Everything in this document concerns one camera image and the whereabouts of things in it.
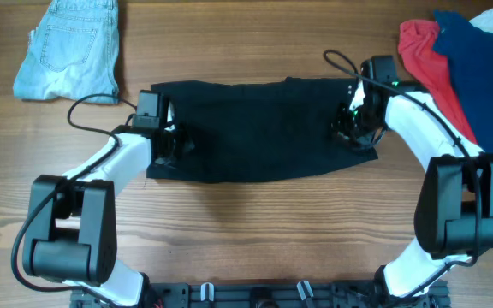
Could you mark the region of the black t-shirt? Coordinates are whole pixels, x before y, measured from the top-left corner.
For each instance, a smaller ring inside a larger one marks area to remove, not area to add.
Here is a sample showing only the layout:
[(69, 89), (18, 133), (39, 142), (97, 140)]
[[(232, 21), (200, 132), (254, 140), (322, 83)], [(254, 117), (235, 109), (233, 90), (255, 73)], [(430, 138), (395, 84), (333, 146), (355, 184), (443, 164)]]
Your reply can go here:
[(322, 175), (377, 159), (333, 128), (352, 98), (353, 79), (287, 79), (224, 85), (152, 85), (174, 108), (175, 148), (147, 170), (153, 179), (265, 182)]

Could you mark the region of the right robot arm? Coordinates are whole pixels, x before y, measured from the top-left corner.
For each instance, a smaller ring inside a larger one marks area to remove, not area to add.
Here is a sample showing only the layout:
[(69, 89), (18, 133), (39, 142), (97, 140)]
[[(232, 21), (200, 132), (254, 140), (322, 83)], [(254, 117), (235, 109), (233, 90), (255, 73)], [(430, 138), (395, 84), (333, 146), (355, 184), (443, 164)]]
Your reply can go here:
[(376, 142), (375, 130), (389, 128), (425, 171), (415, 236), (378, 269), (371, 301), (395, 307), (426, 300), (453, 267), (471, 267), (493, 249), (493, 153), (465, 138), (427, 93), (358, 83), (347, 94), (352, 100), (339, 109), (340, 137), (365, 149)]

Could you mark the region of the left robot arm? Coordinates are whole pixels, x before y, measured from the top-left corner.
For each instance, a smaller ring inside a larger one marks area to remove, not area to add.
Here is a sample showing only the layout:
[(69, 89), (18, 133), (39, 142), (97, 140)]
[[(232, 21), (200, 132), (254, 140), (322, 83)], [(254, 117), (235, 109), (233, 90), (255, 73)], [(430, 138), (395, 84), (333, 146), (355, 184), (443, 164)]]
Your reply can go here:
[(79, 168), (33, 182), (11, 269), (34, 291), (72, 291), (99, 306), (161, 307), (148, 277), (116, 256), (116, 196), (154, 163), (179, 157), (187, 135), (130, 126), (107, 135), (104, 148)]

